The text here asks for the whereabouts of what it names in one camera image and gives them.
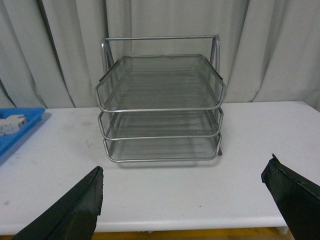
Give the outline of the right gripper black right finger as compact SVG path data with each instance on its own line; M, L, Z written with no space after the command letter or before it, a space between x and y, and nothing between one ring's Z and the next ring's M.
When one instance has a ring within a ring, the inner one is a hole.
M320 186L287 166L273 154L261 173L294 239L320 238Z

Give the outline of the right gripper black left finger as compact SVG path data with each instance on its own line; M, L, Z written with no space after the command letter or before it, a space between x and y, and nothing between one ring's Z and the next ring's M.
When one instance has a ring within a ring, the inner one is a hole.
M15 240L90 240L103 203L103 168L95 167Z

